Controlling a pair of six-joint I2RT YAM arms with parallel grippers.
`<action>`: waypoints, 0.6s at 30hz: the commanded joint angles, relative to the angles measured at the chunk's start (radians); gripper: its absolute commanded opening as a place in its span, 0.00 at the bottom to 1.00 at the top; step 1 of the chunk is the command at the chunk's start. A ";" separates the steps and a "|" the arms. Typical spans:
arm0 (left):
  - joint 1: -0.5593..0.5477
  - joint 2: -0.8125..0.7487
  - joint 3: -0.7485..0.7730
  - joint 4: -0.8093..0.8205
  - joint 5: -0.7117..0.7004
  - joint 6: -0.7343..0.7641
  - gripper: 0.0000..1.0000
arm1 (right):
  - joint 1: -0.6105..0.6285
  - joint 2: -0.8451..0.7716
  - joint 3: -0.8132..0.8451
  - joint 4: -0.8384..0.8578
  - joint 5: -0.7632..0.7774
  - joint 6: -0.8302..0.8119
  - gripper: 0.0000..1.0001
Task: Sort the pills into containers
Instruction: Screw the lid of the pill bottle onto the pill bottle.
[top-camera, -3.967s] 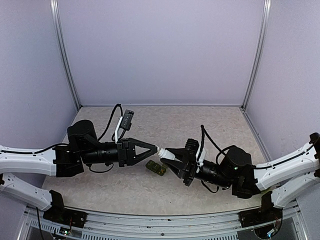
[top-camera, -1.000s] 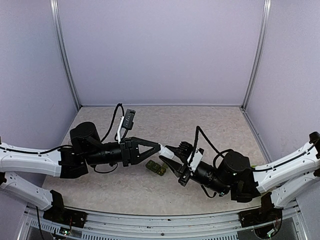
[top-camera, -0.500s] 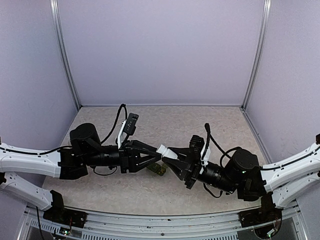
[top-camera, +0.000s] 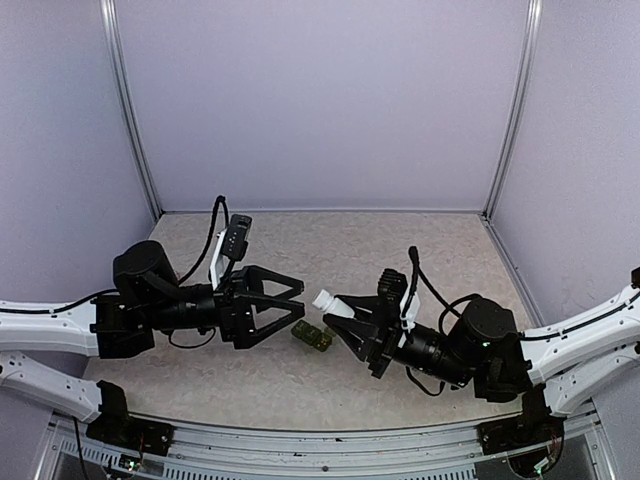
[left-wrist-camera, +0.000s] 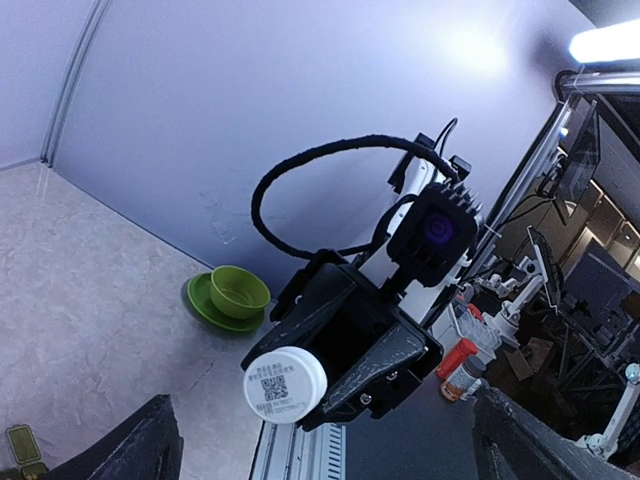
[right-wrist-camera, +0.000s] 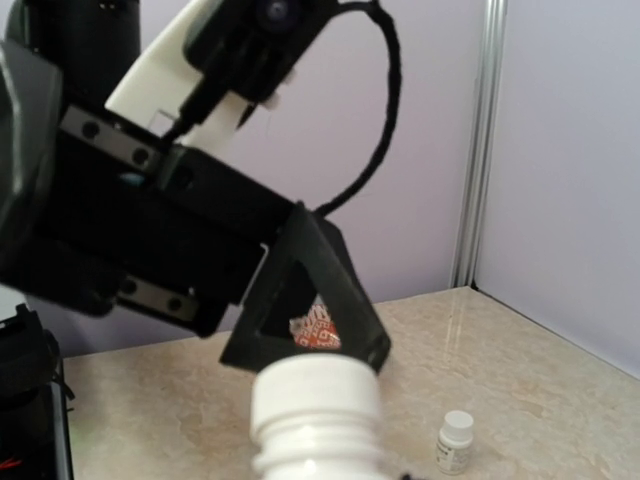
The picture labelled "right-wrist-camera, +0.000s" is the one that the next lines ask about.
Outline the small white bottle cap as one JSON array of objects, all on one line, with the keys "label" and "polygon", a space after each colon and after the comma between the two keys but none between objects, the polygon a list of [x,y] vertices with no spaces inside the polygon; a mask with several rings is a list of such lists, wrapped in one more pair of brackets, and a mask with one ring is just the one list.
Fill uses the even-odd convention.
[{"label": "small white bottle cap", "polygon": [[256,375],[251,393],[252,438],[273,422],[307,414],[352,415],[380,422],[376,372],[354,358],[310,353],[279,360]]}]

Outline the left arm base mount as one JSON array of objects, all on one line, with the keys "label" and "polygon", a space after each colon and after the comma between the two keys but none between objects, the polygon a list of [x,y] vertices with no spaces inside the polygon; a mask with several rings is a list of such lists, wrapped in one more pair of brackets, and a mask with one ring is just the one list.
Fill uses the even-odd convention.
[{"label": "left arm base mount", "polygon": [[1,477],[72,479],[64,378],[54,335],[22,303],[1,320]]}]

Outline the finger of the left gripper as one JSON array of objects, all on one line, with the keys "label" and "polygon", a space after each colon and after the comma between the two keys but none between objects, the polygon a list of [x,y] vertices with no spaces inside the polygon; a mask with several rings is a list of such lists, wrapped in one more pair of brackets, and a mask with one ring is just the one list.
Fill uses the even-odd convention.
[{"label": "finger of the left gripper", "polygon": [[251,372],[319,348],[295,343],[290,322],[316,300],[326,306],[340,340],[334,351],[379,372],[391,339],[363,289],[340,230],[295,205],[244,300],[220,363]]}]

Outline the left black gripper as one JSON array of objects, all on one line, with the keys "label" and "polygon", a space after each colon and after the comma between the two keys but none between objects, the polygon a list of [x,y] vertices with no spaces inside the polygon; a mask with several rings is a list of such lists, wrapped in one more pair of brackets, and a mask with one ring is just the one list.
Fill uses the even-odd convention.
[{"label": "left black gripper", "polygon": [[201,151],[160,150],[1,45],[1,281],[94,317],[116,305],[207,337],[293,203]]}]

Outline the small white pill bottle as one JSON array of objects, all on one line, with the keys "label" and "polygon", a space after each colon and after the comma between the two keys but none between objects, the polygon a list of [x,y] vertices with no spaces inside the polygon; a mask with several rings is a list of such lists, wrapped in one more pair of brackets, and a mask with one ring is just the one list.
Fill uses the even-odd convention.
[{"label": "small white pill bottle", "polygon": [[258,479],[387,479],[380,422],[307,414],[273,422],[250,438]]}]

